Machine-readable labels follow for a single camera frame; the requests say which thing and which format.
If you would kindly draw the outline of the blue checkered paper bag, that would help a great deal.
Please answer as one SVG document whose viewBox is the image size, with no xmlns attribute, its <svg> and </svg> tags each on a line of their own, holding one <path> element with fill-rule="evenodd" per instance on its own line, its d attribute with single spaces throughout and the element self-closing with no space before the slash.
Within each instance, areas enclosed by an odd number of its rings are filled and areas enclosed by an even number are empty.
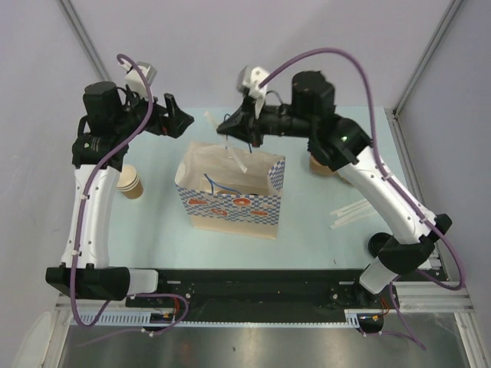
<svg viewBox="0 0 491 368">
<path fill-rule="evenodd" d="M 192 225 L 204 230 L 275 239 L 281 210 L 285 157 L 237 149 L 243 173 L 222 143 L 191 142 L 175 185 Z M 247 195 L 249 188 L 267 195 Z"/>
</svg>

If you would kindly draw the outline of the white straw front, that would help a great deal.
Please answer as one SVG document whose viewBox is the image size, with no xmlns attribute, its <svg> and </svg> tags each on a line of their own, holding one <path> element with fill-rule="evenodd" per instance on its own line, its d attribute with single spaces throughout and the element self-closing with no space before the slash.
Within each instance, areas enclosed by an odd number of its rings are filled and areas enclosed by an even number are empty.
<svg viewBox="0 0 491 368">
<path fill-rule="evenodd" d="M 216 120 L 216 118 L 208 111 L 206 110 L 204 113 L 204 117 L 206 120 L 210 123 L 210 125 L 213 127 L 215 131 L 217 131 L 219 127 L 219 123 Z M 236 154 L 236 151 L 234 150 L 233 145 L 228 141 L 228 139 L 225 136 L 219 135 L 219 138 L 222 141 L 222 144 L 226 148 L 226 151 L 228 152 L 229 156 L 233 158 L 239 169 L 243 172 L 247 172 L 247 167 L 246 165 L 242 162 L 242 160 L 239 158 L 239 156 Z"/>
</svg>

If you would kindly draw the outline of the white straw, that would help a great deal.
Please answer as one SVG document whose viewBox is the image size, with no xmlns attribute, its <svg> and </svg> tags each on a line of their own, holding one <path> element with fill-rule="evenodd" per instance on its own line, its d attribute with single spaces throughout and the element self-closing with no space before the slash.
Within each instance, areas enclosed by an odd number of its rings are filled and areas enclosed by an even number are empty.
<svg viewBox="0 0 491 368">
<path fill-rule="evenodd" d="M 368 209 L 371 208 L 371 205 L 369 203 L 367 203 L 366 205 L 363 205 L 363 206 L 360 206 L 360 207 L 357 207 L 357 208 L 354 208 L 354 209 L 351 209 L 351 210 L 348 210 L 346 212 L 342 212 L 342 213 L 338 213 L 338 214 L 334 214 L 338 219 L 342 219 L 344 218 L 345 216 L 351 216 L 351 215 L 357 215 L 357 214 L 361 214 L 362 212 L 364 211 L 367 211 Z"/>
<path fill-rule="evenodd" d="M 343 206 L 343 207 L 341 207 L 339 209 L 335 209 L 335 210 L 331 211 L 330 214 L 331 215 L 334 215 L 334 214 L 346 212 L 348 210 L 351 210 L 351 209 L 354 209 L 354 208 L 357 208 L 357 207 L 360 207 L 360 206 L 363 206 L 363 205 L 366 205 L 366 204 L 367 204 L 367 200 L 366 199 L 362 199 L 362 200 L 353 202 L 353 203 L 351 203 L 349 205 Z"/>
<path fill-rule="evenodd" d="M 344 218 L 340 218 L 339 220 L 336 220 L 333 225 L 330 225 L 330 229 L 335 229 L 335 228 L 340 228 L 342 226 L 348 225 L 352 222 L 356 222 L 358 220 L 370 217 L 372 215 L 376 215 L 377 213 L 372 210 L 366 213 L 361 213 L 357 215 L 351 215 L 351 216 L 345 216 Z"/>
<path fill-rule="evenodd" d="M 206 110 L 204 113 L 204 117 L 206 120 L 210 123 L 210 125 L 213 127 L 215 131 L 217 131 L 219 127 L 219 123 L 216 120 L 216 118 L 208 111 Z M 239 169 L 243 172 L 247 172 L 247 167 L 246 165 L 242 162 L 242 160 L 239 158 L 239 156 L 236 154 L 236 151 L 234 150 L 233 145 L 228 141 L 228 139 L 225 136 L 219 135 L 219 138 L 222 141 L 222 144 L 226 148 L 226 151 L 228 152 L 229 156 L 233 158 Z"/>
</svg>

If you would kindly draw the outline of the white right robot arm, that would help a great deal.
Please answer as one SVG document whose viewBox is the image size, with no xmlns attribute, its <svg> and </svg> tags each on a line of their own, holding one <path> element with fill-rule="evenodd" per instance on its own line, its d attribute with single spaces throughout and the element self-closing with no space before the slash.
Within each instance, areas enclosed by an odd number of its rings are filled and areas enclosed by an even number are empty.
<svg viewBox="0 0 491 368">
<path fill-rule="evenodd" d="M 237 89 L 240 108 L 217 132 L 259 147 L 266 135 L 301 137 L 308 151 L 323 166 L 352 184 L 387 223 L 392 234 L 368 265 L 354 288 L 362 307 L 373 307 L 381 291 L 399 275 L 409 274 L 433 253 L 439 237 L 452 221 L 417 203 L 383 163 L 377 163 L 374 144 L 352 119 L 335 111 L 335 87 L 320 71 L 302 71 L 292 78 L 292 101 L 265 104 L 262 82 L 269 73 L 261 67 L 244 67 Z"/>
</svg>

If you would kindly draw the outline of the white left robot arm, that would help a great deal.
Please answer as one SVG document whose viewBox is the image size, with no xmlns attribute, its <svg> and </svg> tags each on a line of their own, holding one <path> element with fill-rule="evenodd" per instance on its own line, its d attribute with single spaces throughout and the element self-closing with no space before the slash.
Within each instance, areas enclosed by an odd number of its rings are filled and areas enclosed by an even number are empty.
<svg viewBox="0 0 491 368">
<path fill-rule="evenodd" d="M 172 94 L 165 94 L 164 101 L 164 105 L 149 102 L 129 87 L 110 81 L 85 87 L 86 114 L 72 146 L 75 198 L 71 229 L 60 264 L 45 273 L 46 282 L 62 294 L 101 301 L 142 294 L 155 307 L 168 301 L 170 289 L 158 281 L 157 271 L 111 267 L 108 251 L 110 211 L 129 137 L 147 131 L 176 139 L 194 121 Z"/>
</svg>

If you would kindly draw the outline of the stack of brown paper cups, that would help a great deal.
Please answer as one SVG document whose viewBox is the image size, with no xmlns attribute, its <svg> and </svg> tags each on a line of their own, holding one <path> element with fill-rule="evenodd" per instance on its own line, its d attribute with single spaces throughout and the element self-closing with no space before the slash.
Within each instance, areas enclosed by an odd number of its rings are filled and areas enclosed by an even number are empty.
<svg viewBox="0 0 491 368">
<path fill-rule="evenodd" d="M 123 165 L 117 190 L 128 199 L 138 199 L 143 195 L 143 184 L 136 168 L 132 165 Z"/>
</svg>

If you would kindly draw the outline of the white wrapped straw back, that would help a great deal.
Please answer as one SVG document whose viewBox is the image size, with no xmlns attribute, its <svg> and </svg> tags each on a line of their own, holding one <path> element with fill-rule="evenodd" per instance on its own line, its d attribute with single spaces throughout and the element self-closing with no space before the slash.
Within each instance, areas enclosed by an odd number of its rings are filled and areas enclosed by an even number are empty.
<svg viewBox="0 0 491 368">
<path fill-rule="evenodd" d="M 354 208 L 357 208 L 357 207 L 360 207 L 360 206 L 363 206 L 363 205 L 366 205 L 366 204 L 367 204 L 367 200 L 366 199 L 362 199 L 362 200 L 353 202 L 353 203 L 351 203 L 349 205 L 343 206 L 343 207 L 341 207 L 339 209 L 335 209 L 335 210 L 331 211 L 330 214 L 331 215 L 334 215 L 334 214 L 346 212 L 348 210 L 351 210 L 351 209 L 354 209 Z"/>
</svg>

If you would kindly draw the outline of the stack of black cup lids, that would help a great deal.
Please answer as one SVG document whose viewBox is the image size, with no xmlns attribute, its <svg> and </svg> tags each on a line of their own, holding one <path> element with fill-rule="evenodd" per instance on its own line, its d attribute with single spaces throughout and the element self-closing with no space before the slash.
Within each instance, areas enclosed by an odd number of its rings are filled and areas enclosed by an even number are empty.
<svg viewBox="0 0 491 368">
<path fill-rule="evenodd" d="M 377 257 L 380 250 L 385 246 L 391 235 L 386 232 L 378 232 L 374 234 L 368 241 L 367 249 L 370 255 L 374 258 Z"/>
</svg>

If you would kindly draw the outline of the aluminium frame post left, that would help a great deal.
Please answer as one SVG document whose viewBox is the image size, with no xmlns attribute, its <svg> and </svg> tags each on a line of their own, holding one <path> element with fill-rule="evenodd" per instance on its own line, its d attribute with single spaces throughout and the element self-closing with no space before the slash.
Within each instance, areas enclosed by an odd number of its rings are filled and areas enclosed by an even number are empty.
<svg viewBox="0 0 491 368">
<path fill-rule="evenodd" d="M 84 60 L 94 72 L 95 77 L 87 82 L 86 86 L 88 87 L 95 82 L 113 81 L 107 65 L 104 63 L 74 3 L 69 0 L 58 0 L 56 3 L 84 54 Z"/>
</svg>

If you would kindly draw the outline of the aluminium frame post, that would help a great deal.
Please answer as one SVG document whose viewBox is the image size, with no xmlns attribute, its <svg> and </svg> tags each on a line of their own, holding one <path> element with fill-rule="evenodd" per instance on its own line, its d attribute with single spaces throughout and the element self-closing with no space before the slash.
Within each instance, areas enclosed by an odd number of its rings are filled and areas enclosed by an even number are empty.
<svg viewBox="0 0 491 368">
<path fill-rule="evenodd" d="M 431 61 L 435 57 L 438 49 L 444 42 L 447 33 L 450 31 L 453 26 L 454 21 L 457 18 L 460 10 L 466 4 L 464 0 L 452 0 L 448 4 L 445 12 L 443 13 L 442 18 L 439 20 L 433 34 L 430 37 L 430 40 L 427 43 L 427 46 L 424 48 L 424 51 L 417 62 L 417 65 L 410 75 L 409 80 L 407 81 L 401 95 L 397 98 L 397 102 L 394 107 L 391 109 L 392 114 L 398 118 L 402 111 L 404 110 L 408 100 L 410 99 L 411 94 L 414 92 L 417 87 L 420 79 L 422 78 L 425 70 L 429 67 Z"/>
<path fill-rule="evenodd" d="M 74 3 L 69 0 L 58 0 L 56 3 L 84 54 L 84 60 L 94 72 L 95 77 L 87 82 L 86 86 L 88 87 L 95 82 L 113 81 L 107 65 L 104 63 Z"/>
</svg>

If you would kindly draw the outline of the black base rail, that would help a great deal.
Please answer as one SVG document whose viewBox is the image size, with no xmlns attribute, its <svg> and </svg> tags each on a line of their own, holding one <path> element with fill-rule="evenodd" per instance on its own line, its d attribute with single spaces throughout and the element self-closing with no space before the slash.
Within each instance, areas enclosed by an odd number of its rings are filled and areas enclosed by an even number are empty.
<svg viewBox="0 0 491 368">
<path fill-rule="evenodd" d="M 127 307 L 163 308 L 184 297 L 187 322 L 315 324 L 340 322 L 346 310 L 378 311 L 388 289 L 370 295 L 356 285 L 359 269 L 178 270 L 160 269 L 153 297 Z"/>
</svg>

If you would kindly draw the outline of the aluminium frame post right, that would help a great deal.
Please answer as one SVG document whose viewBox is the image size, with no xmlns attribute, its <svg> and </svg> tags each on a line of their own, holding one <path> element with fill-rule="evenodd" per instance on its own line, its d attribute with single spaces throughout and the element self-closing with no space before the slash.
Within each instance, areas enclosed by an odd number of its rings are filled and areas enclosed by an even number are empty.
<svg viewBox="0 0 491 368">
<path fill-rule="evenodd" d="M 410 99 L 411 94 L 414 92 L 417 87 L 420 79 L 422 78 L 425 70 L 429 67 L 431 61 L 435 57 L 438 49 L 444 42 L 447 33 L 450 31 L 453 26 L 454 21 L 457 18 L 460 10 L 466 4 L 464 0 L 452 0 L 448 4 L 445 12 L 443 13 L 442 18 L 439 20 L 433 34 L 430 37 L 430 40 L 427 43 L 427 46 L 424 48 L 424 51 L 417 62 L 417 65 L 410 75 L 409 80 L 407 81 L 401 95 L 397 98 L 397 102 L 394 107 L 391 109 L 392 114 L 398 118 L 402 111 L 404 110 L 408 100 Z"/>
</svg>

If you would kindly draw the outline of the aluminium frame rail right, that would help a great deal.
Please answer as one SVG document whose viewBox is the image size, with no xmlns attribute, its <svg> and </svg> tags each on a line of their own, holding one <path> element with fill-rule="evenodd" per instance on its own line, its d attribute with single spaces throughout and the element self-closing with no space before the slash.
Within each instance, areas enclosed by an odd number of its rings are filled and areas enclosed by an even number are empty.
<svg viewBox="0 0 491 368">
<path fill-rule="evenodd" d="M 415 197 L 422 201 L 423 194 L 414 165 L 411 162 L 398 116 L 390 108 L 387 108 L 385 113 L 407 186 Z M 429 281 L 397 282 L 396 288 L 400 293 L 400 306 L 404 313 L 429 313 L 434 316 L 452 314 L 456 321 L 457 336 L 463 343 L 470 366 L 490 366 L 490 352 L 486 347 L 476 312 L 467 290 L 448 291 Z"/>
</svg>

